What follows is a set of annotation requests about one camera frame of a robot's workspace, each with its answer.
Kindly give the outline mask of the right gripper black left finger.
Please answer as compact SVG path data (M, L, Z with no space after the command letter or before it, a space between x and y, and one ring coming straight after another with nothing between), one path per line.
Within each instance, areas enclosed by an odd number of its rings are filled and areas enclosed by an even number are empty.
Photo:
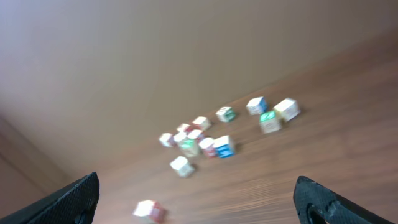
M1 219L1 224L92 224L100 182L92 172Z

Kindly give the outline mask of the wooden block blue side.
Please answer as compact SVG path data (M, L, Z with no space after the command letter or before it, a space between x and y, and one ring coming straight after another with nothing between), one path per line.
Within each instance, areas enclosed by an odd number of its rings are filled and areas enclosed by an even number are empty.
M231 157L236 153L234 142L229 135L215 139L213 147L216 150L218 157L223 159Z

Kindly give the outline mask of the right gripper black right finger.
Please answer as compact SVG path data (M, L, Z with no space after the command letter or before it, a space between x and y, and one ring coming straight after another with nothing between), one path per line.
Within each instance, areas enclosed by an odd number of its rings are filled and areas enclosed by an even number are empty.
M392 224L306 176L298 177L293 200L301 224Z

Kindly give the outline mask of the wooden block bee picture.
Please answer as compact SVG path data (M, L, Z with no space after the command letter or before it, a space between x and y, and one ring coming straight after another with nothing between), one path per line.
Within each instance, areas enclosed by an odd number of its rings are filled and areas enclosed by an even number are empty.
M140 201L132 213L144 223L160 224L165 218L165 208L155 200Z

